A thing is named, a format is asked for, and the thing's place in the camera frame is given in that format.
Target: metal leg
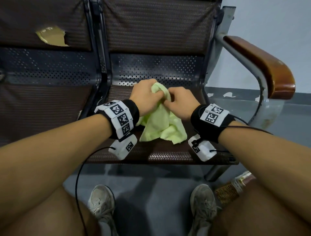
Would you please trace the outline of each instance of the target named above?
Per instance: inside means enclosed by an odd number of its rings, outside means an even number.
[[[215,182],[231,165],[214,165],[209,172],[204,175],[204,179],[209,182]]]

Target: chair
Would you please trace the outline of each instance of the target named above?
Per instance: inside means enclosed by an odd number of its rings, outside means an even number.
[[[142,79],[155,78],[166,87],[184,86],[201,103],[209,103],[204,91],[222,48],[231,52],[257,78],[261,99],[250,124],[267,128],[281,112],[284,100],[295,91],[290,70],[280,60],[243,39],[227,36],[235,7],[220,9],[221,1],[94,0],[94,24],[101,31],[107,68],[104,101],[129,98]],[[183,122],[188,137],[195,135]],[[139,139],[143,128],[134,131]],[[103,146],[111,145],[107,140]],[[224,148],[213,143],[217,150]],[[218,153],[201,162],[187,142],[172,145],[161,139],[137,143],[125,160],[102,150],[94,163],[205,164],[214,165],[206,180],[215,181],[238,161]]]
[[[58,26],[69,47],[36,30]],[[103,79],[88,1],[0,3],[0,145],[84,118]]]

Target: shoe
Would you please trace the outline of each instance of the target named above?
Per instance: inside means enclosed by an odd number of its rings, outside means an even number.
[[[193,224],[188,236],[196,236],[200,228],[209,227],[217,215],[213,191],[206,184],[200,184],[191,193],[190,206]]]
[[[99,222],[105,222],[109,225],[112,236],[118,236],[112,217],[114,213],[115,198],[109,187],[104,185],[95,186],[87,206]]]

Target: forearm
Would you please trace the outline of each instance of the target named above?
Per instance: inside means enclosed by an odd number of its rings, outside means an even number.
[[[230,125],[241,124],[234,121]],[[227,128],[218,140],[267,189],[311,223],[309,148],[243,128]]]
[[[43,201],[111,134],[99,114],[0,148],[0,217]]]

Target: gray floor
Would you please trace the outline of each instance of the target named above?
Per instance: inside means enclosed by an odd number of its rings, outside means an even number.
[[[243,119],[254,113],[257,102],[215,99]],[[275,135],[311,147],[311,106],[286,104],[281,116],[269,128]],[[115,220],[123,235],[187,235],[191,224],[190,193],[210,166],[104,165],[87,164],[79,179],[78,197],[87,202],[93,187],[108,185],[116,197]],[[229,181],[245,171],[231,166],[212,186]],[[71,175],[65,188],[74,193],[77,175]]]

